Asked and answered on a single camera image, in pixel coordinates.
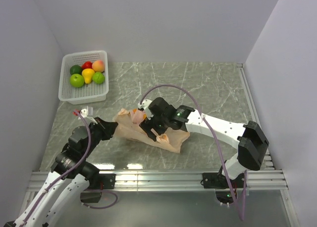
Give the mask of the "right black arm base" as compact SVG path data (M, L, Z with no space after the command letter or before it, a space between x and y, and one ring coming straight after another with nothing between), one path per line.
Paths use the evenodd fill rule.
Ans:
M234 195L229 190L229 184L226 177L222 174L216 174L214 172L202 173L202 180L200 182L204 189L215 189L215 196L220 204L227 206L234 203L233 196L237 198L236 184L231 181Z

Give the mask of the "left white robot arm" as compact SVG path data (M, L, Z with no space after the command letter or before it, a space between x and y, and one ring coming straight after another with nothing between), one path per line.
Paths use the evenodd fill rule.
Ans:
M115 175L100 173L87 157L101 141L110 140L118 126L99 117L91 123L83 121L72 131L62 152L59 153L51 170L28 208L7 227L51 227L67 204L80 196L86 189L95 191L114 188Z

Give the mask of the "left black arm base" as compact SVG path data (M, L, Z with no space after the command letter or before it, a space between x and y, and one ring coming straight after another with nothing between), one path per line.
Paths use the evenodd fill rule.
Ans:
M118 202L118 195L113 191L115 183L114 174L96 175L91 179L82 178L74 182L75 187L69 191L75 191L75 199L80 198L81 205L95 210L108 209ZM106 206L94 206L102 200L103 194L113 197L112 202Z

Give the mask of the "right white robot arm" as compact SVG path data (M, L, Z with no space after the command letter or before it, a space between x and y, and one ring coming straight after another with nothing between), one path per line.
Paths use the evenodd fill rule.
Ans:
M185 105L175 108L162 97L153 101L144 100L138 104L138 110L146 115L140 127L153 141L171 128L203 134L237 150L232 158L224 162L216 175L203 175L205 188L227 189L239 182L245 171L261 169L269 141L259 124L254 121L235 123L199 113L197 109Z

